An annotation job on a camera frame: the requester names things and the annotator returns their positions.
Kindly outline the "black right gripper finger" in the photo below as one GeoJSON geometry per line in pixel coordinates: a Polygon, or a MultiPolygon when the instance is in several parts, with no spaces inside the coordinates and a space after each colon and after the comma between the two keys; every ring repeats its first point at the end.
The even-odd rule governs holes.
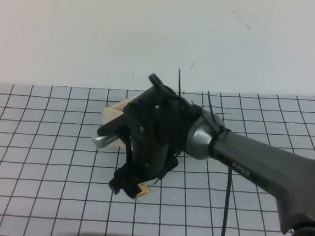
{"type": "Polygon", "coordinates": [[[141,188],[139,186],[140,181],[138,180],[127,180],[124,183],[123,190],[125,191],[126,195],[131,198],[135,199],[137,195],[141,192],[141,188]]]}
{"type": "Polygon", "coordinates": [[[120,190],[125,186],[126,180],[126,172],[122,169],[116,170],[113,174],[113,178],[109,181],[109,187],[112,193],[118,194],[120,190]]]}

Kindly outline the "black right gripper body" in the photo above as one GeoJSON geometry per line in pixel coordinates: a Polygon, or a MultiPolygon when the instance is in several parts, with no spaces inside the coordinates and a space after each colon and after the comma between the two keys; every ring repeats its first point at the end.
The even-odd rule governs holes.
{"type": "Polygon", "coordinates": [[[124,108],[130,137],[118,179],[129,183],[163,179],[178,165],[176,157],[186,151],[188,133],[200,116],[200,106],[171,89],[151,87],[138,95],[124,108]]]}

